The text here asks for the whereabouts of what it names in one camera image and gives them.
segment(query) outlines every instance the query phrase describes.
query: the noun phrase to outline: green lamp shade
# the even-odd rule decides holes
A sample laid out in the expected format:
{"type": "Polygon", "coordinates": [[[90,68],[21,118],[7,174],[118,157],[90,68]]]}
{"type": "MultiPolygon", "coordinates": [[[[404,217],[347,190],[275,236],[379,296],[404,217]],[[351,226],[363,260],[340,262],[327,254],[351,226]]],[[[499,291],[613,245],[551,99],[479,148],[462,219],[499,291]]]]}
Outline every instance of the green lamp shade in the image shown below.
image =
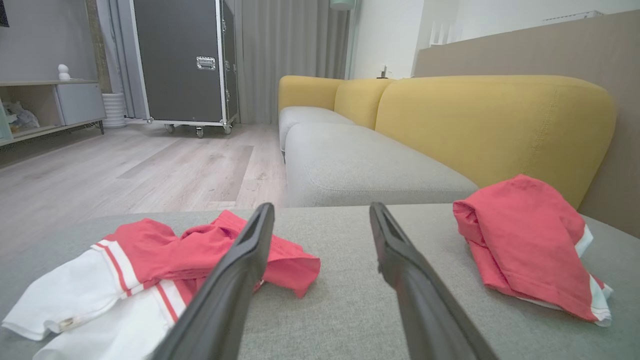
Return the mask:
{"type": "Polygon", "coordinates": [[[352,10],[356,7],[356,0],[331,0],[331,8],[334,10],[352,10]]]}

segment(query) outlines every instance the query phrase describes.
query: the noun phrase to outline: white plant pot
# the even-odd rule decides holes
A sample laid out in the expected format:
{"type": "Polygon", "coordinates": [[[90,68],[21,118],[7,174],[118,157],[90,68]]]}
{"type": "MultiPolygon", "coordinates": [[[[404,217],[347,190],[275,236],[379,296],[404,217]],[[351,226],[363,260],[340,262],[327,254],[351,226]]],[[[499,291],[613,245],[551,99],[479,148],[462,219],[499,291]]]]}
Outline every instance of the white plant pot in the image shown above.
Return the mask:
{"type": "Polygon", "coordinates": [[[102,121],[105,129],[117,129],[125,127],[127,122],[124,119],[124,94],[102,94],[104,109],[107,112],[107,119],[102,121]]]}

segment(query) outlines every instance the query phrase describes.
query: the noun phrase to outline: metal latch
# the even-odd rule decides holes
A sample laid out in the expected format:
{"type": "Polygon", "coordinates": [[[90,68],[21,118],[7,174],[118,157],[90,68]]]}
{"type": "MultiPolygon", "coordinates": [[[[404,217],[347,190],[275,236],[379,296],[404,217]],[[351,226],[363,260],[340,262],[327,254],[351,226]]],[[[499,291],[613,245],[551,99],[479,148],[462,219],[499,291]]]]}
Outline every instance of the metal latch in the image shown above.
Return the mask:
{"type": "Polygon", "coordinates": [[[216,70],[216,59],[208,56],[196,56],[196,66],[200,70],[216,70]]]}

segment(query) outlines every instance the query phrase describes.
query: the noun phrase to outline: gray curtain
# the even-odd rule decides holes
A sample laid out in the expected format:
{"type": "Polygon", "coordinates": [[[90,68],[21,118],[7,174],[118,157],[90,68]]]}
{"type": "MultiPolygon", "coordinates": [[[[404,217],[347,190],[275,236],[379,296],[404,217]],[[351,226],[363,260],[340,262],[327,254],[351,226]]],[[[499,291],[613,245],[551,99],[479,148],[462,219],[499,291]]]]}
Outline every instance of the gray curtain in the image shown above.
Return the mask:
{"type": "Polygon", "coordinates": [[[240,118],[277,123],[284,75],[344,79],[349,12],[329,0],[234,0],[240,118]]]}

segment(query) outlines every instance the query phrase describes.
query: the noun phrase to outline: gray fabric surface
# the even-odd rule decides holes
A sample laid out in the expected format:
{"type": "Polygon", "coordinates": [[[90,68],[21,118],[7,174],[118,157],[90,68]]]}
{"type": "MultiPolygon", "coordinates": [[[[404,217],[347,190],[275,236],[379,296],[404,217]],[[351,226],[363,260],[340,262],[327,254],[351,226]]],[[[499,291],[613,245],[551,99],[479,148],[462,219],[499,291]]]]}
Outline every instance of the gray fabric surface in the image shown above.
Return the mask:
{"type": "Polygon", "coordinates": [[[299,124],[287,148],[291,207],[439,204],[477,190],[453,169],[362,126],[299,124]]]}
{"type": "Polygon", "coordinates": [[[278,120],[281,151],[285,151],[287,133],[291,130],[293,125],[304,124],[307,122],[355,125],[353,121],[346,117],[324,108],[316,108],[313,106],[290,106],[288,108],[284,108],[280,112],[280,118],[278,120]]]}
{"type": "MultiPolygon", "coordinates": [[[[595,240],[583,263],[615,290],[609,301],[613,324],[601,328],[484,288],[450,204],[389,209],[501,359],[632,359],[640,354],[637,238],[586,219],[595,240]]],[[[234,212],[243,218],[252,213],[234,212]]],[[[150,217],[179,234],[218,214],[121,215],[54,234],[0,264],[0,316],[30,282],[80,255],[120,224],[150,217]]],[[[253,296],[239,359],[408,359],[396,294],[376,271],[368,207],[280,209],[274,233],[320,257],[322,269],[301,300],[270,284],[253,296]]],[[[0,359],[30,359],[45,342],[2,328],[0,359]]]]}

